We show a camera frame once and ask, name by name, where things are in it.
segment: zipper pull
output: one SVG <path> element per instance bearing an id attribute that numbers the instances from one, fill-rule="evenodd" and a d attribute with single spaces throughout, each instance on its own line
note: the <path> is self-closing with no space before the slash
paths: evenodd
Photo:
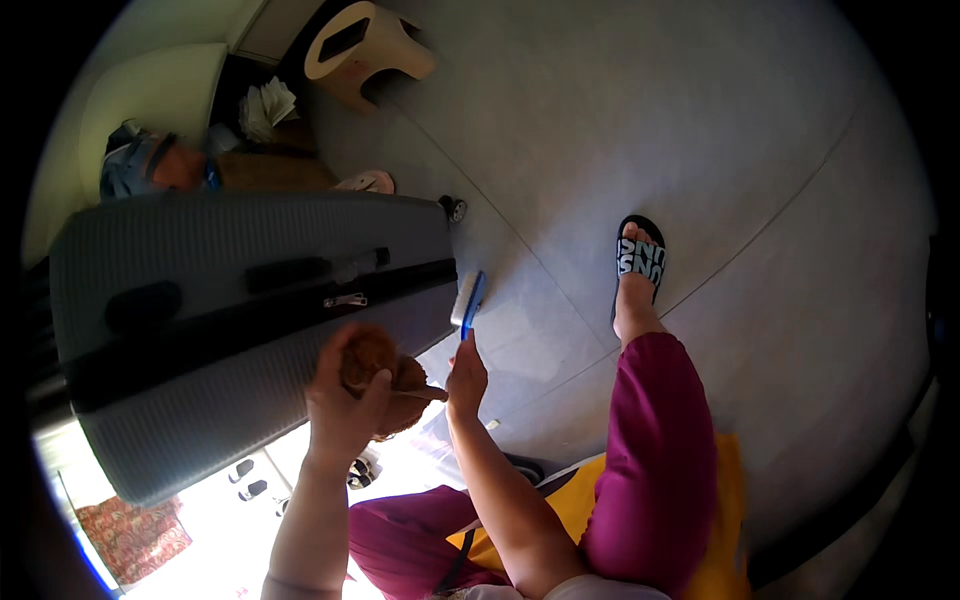
<path id="1" fill-rule="evenodd" d="M 333 308 L 334 306 L 340 306 L 341 304 L 366 306 L 367 297 L 363 295 L 363 292 L 361 292 L 359 294 L 347 294 L 346 296 L 334 296 L 333 298 L 324 300 L 324 308 Z"/>

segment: pant leg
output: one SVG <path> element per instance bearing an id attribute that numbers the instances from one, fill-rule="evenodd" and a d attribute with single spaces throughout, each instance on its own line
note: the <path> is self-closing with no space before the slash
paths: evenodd
<path id="1" fill-rule="evenodd" d="M 350 556 L 388 600 L 421 600 L 459 554 L 446 537 L 476 518 L 469 497 L 447 486 L 360 502 L 349 509 Z M 452 587 L 478 584 L 509 582 L 464 561 Z"/>
<path id="2" fill-rule="evenodd" d="M 684 346 L 648 333 L 620 355 L 607 465 L 580 546 L 591 570 L 678 597 L 707 549 L 717 454 L 704 387 Z"/>

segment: suitcase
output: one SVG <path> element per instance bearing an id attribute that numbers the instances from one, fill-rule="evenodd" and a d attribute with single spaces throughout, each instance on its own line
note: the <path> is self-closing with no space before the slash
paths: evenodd
<path id="1" fill-rule="evenodd" d="M 368 192 L 135 198 L 76 213 L 50 252 L 73 410 L 142 506 L 304 423 L 345 321 L 416 356 L 452 331 L 456 296 L 441 206 Z"/>

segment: blue scrub brush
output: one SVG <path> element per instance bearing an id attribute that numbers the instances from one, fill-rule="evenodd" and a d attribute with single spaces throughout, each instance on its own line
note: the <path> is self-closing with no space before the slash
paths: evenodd
<path id="1" fill-rule="evenodd" d="M 460 286 L 457 301 L 453 303 L 453 312 L 450 313 L 450 323 L 460 327 L 460 340 L 466 340 L 467 332 L 473 327 L 473 317 L 480 308 L 483 299 L 483 290 L 487 285 L 487 276 L 483 271 L 467 273 L 464 284 Z"/>

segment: gray tile floor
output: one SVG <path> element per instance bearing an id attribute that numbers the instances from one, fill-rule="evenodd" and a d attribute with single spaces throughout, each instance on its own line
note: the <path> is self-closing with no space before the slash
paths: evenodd
<path id="1" fill-rule="evenodd" d="M 437 70 L 389 82 L 366 118 L 303 100 L 338 176 L 469 203 L 453 240 L 461 273 L 491 280 L 482 417 L 505 450 L 561 466 L 602 449 L 614 230 L 639 212 L 669 251 L 664 322 L 740 436 L 750 542 L 874 460 L 926 368 L 934 217 L 900 109 L 832 8 L 381 4 L 421 24 Z M 455 347 L 422 357 L 431 377 Z"/>

